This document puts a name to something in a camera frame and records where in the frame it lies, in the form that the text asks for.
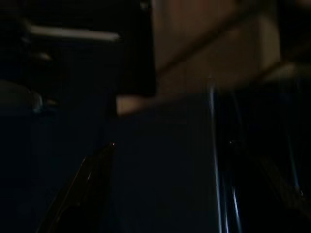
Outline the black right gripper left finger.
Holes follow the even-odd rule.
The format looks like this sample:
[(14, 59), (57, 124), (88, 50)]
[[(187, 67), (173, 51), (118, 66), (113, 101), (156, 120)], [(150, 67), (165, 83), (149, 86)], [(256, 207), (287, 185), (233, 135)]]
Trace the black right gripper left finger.
[(37, 228), (38, 233), (96, 233), (110, 189), (115, 143), (86, 157), (58, 192)]

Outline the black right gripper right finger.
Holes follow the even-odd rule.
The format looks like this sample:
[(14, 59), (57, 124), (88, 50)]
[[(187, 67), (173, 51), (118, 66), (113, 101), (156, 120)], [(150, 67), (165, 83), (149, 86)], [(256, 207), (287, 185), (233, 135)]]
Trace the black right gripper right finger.
[(288, 144), (229, 141), (232, 202), (239, 233), (309, 233), (311, 201), (294, 183)]

